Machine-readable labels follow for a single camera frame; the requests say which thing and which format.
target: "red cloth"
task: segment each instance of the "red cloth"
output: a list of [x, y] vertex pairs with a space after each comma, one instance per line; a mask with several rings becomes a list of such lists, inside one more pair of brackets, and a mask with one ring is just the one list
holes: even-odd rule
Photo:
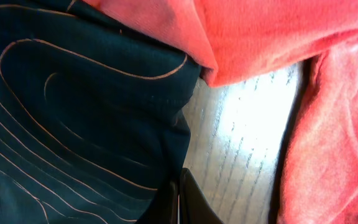
[[315, 56], [278, 222], [358, 223], [358, 1], [85, 1], [185, 51], [209, 86]]

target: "wood grain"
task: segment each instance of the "wood grain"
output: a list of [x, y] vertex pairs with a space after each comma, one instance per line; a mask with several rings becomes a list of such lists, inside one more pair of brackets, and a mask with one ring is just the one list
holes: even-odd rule
[[277, 157], [301, 65], [210, 89], [199, 80], [184, 114], [185, 167], [226, 224], [267, 223]]

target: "red towel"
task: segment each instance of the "red towel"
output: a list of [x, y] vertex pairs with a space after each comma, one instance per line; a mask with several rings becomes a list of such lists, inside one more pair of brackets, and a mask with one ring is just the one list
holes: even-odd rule
[[358, 223], [358, 1], [86, 0], [188, 53], [209, 86], [314, 57], [279, 223]]

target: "wooden surface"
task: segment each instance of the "wooden surface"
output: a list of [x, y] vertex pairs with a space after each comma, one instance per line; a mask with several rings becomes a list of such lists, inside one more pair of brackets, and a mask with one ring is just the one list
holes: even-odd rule
[[210, 89], [199, 80], [184, 114], [185, 165], [225, 224], [267, 223], [280, 144], [301, 65]]

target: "garment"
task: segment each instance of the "garment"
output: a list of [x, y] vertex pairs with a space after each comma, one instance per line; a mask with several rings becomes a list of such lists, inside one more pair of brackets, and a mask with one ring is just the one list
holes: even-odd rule
[[70, 3], [0, 0], [0, 223], [134, 223], [181, 172], [201, 67]]
[[280, 223], [358, 223], [358, 1], [85, 0], [181, 49], [211, 86], [315, 57]]

